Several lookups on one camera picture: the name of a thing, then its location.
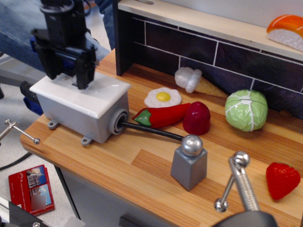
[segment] cabbage toy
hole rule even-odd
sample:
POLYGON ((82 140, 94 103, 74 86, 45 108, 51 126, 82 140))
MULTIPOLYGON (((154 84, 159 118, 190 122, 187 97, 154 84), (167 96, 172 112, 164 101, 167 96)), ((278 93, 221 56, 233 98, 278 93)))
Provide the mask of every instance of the cabbage toy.
POLYGON ((254 131, 263 127, 268 113, 264 95, 254 90, 232 93, 225 103, 227 122, 242 131, 254 131))

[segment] strawberry toy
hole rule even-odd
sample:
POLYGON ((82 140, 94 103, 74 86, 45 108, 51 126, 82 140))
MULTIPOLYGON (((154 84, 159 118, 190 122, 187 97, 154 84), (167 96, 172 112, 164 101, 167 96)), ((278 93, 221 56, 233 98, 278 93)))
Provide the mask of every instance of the strawberry toy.
POLYGON ((266 180, 270 196, 279 200, 299 185, 301 176, 289 165, 274 162, 266 169, 266 180))

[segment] black cable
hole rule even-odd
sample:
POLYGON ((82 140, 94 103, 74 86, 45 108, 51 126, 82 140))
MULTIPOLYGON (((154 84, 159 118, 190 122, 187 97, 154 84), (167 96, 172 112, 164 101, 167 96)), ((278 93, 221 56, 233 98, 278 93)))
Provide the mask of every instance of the black cable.
POLYGON ((146 127, 146 126, 139 125, 139 124, 133 124, 133 123, 129 123, 129 122, 119 122, 119 126, 131 128, 131 129, 142 130, 142 131, 147 131, 147 132, 151 132, 153 134, 157 134, 157 135, 160 135, 160 136, 165 136, 165 137, 175 139, 175 140, 179 140, 179 141, 181 141, 183 139, 183 136, 180 136, 180 135, 168 132, 168 131, 163 131, 163 130, 160 130, 160 129, 153 129, 153 128, 146 127))
POLYGON ((21 158, 19 158, 18 160, 14 161, 13 163, 11 164, 8 164, 7 166, 3 166, 3 167, 0 167, 0 171, 1 170, 4 170, 4 169, 7 169, 7 168, 10 168, 20 162, 22 162, 23 160, 27 159, 29 156, 31 156, 32 154, 31 153, 26 153, 24 156, 22 156, 21 158))

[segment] blue jeans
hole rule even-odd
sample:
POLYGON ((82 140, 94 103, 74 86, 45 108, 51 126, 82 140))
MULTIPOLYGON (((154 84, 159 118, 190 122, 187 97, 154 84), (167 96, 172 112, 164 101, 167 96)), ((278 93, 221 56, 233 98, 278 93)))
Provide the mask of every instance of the blue jeans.
POLYGON ((115 32, 113 17, 113 1, 112 0, 95 0, 99 7, 99 11, 104 15, 103 23, 108 36, 110 48, 115 48, 115 32))
MULTIPOLYGON (((40 0, 0 0, 0 51, 44 71, 30 45, 31 30, 47 29, 40 6, 40 0)), ((98 44, 97 59, 107 54, 108 51, 98 44)))

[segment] gray salt shaker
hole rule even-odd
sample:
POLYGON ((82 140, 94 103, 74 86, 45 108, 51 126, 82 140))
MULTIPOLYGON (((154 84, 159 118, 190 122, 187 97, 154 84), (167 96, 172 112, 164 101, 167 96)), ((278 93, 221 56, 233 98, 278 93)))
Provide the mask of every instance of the gray salt shaker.
POLYGON ((207 174, 207 151, 196 135, 187 135, 175 150, 170 174, 188 191, 207 174))

